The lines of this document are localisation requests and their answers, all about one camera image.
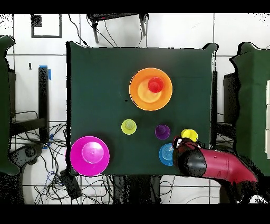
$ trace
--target yellow cup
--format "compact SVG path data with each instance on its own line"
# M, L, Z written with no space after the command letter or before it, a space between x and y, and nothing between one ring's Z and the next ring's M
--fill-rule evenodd
M182 138L189 138L193 142L196 142L198 140L198 134L192 129L186 129L184 132L182 132Z

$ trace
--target orange bowl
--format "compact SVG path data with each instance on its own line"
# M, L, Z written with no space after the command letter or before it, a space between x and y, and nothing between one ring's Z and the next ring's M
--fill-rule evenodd
M163 83L163 89L154 93L148 88L151 78L158 77ZM160 69L145 68L138 71L131 79L129 84L129 95L134 104L143 110L158 110L164 107L171 98L172 84L167 74Z

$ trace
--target green tabletop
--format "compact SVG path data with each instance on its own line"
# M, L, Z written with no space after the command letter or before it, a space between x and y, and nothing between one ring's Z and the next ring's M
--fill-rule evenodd
M102 139L110 151L103 174L179 174L159 160L162 145L185 128L209 145L211 59L216 44L204 49L71 48L71 144L83 136ZM129 83L143 68L158 68L171 79L171 100L157 111L139 109L129 97ZM125 135L121 124L133 119L137 130ZM167 140L155 128L171 129Z
M236 151L250 158L260 171L270 176L270 160L265 153L266 81L270 80L270 50L251 43L239 47L232 58L238 71L239 118L236 122Z

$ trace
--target white floor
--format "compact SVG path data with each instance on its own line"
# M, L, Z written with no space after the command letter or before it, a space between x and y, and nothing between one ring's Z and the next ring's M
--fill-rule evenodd
M82 43L77 35L74 24L67 14L62 15L61 39L32 39L30 15L1 15L0 35L13 36L16 44L7 52L7 60L11 69L15 69L16 80L16 112L34 110L38 112L38 67L47 65L51 69L49 81L50 94L50 126L66 121L66 41ZM265 14L149 14L147 43L142 38L141 48L203 48L207 43L219 45L216 58L218 72L218 112L223 114L223 77L234 72L229 58L237 53L238 45L250 41L259 48L270 45L270 17ZM92 28L86 20L86 14L71 14L71 20L78 26L81 38L91 47L111 47L98 34L99 44L95 43ZM58 35L59 16L57 14L42 15L42 27L35 28L35 35ZM138 46L141 40L140 22L138 16L129 16L107 20L106 25L112 38L118 46ZM98 25L102 33L111 43L104 22ZM17 120L35 118L34 113L19 114ZM57 134L58 139L64 139L63 133ZM12 147L20 147L23 140L16 139ZM51 169L52 158L48 150L43 150L42 156ZM65 158L57 158L60 170L65 168ZM39 158L33 166L27 166L24 173L24 196L26 203L33 203L37 188L42 189L47 180L44 161ZM87 178L89 183L100 178ZM164 176L162 181L173 182L173 176ZM89 185L85 178L79 183L82 189ZM176 177L172 192L162 197L162 203L218 203L219 185L215 181L198 178ZM162 183L161 194L170 190L167 182ZM105 191L97 182L96 186L83 190L85 194L100 194ZM93 203L86 199L83 204Z

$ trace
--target yellow-green cup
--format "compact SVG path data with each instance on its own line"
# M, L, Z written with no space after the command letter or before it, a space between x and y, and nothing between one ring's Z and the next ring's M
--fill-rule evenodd
M134 120L127 119L123 121L121 129L126 135L132 135L136 131L137 126Z

